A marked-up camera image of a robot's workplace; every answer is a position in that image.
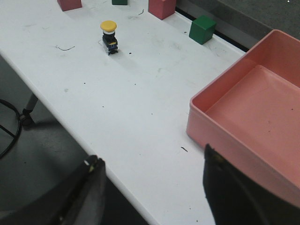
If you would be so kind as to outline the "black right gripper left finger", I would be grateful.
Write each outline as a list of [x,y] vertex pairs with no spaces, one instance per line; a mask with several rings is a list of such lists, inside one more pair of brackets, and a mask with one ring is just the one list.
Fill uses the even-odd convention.
[[2,225],[99,225],[105,208],[105,162],[85,159],[37,200],[1,218]]

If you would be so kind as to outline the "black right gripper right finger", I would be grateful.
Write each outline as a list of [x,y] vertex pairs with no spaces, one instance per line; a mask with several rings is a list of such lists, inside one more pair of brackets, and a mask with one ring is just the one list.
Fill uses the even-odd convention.
[[298,225],[300,209],[264,189],[209,144],[204,149],[203,188],[217,225]]

